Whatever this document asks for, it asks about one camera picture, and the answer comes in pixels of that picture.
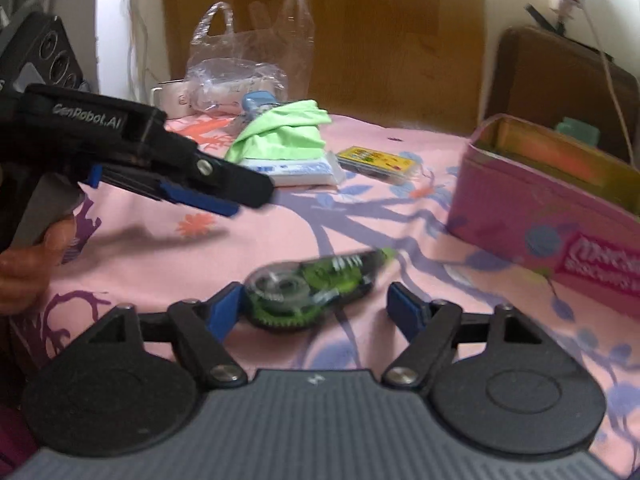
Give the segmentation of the person's left hand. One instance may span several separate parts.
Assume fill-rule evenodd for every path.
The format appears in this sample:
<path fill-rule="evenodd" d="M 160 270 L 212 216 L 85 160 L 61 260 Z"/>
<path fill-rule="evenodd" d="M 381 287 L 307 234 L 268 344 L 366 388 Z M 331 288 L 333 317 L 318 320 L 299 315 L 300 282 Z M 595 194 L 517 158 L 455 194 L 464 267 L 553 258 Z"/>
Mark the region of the person's left hand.
<path fill-rule="evenodd" d="M 14 315 L 34 305 L 47 290 L 55 268 L 76 235 L 73 216 L 52 224 L 39 245 L 1 254 L 1 314 Z"/>

